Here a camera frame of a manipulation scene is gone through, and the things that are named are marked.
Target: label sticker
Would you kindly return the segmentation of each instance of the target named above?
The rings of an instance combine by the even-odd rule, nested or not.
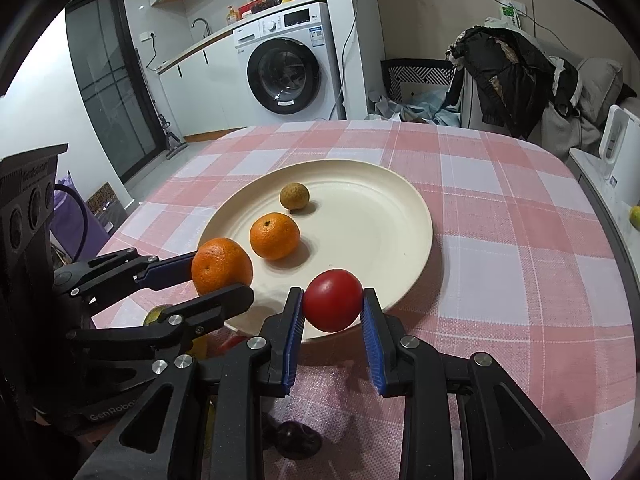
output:
[[[311,46],[324,45],[324,32],[322,31],[322,27],[310,28],[309,35],[311,36]]]

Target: floor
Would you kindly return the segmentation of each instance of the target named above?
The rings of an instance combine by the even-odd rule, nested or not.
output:
[[[152,169],[149,171],[147,168],[148,172],[145,176],[137,179],[131,188],[127,186],[127,190],[132,199],[137,202],[144,202],[149,196],[153,195],[169,177],[197,156],[211,142],[212,141],[189,142],[185,149],[169,160],[164,159],[164,153],[159,155],[158,159],[149,163],[148,167],[152,167]]]

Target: pink checkered tablecloth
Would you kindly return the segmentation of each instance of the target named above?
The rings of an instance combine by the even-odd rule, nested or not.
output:
[[[441,352],[492,354],[591,478],[609,480],[623,463],[634,412],[625,292],[577,182],[532,144],[386,121],[246,128],[211,142],[127,219],[103,252],[135,246],[167,258],[192,251],[216,208],[241,187],[318,158],[379,164],[416,187],[433,216],[434,243],[422,276],[392,313]],[[191,283],[142,290],[94,319],[98,327],[139,325],[152,306],[195,295]],[[370,386],[359,331],[303,346],[292,394],[271,413],[315,428],[324,446],[302,462],[268,450],[266,477],[397,478],[403,409],[402,399],[382,399]],[[457,416],[452,426],[462,478]]]

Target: sliding glass door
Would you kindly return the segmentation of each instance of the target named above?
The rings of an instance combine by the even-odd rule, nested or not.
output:
[[[133,47],[124,0],[74,0],[66,35],[95,133],[123,182],[164,149],[164,134]]]

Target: washing machine door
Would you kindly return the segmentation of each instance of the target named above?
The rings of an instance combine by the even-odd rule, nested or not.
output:
[[[258,45],[246,72],[255,98],[276,114],[303,110],[320,87],[316,56],[308,46],[291,38],[274,38]]]

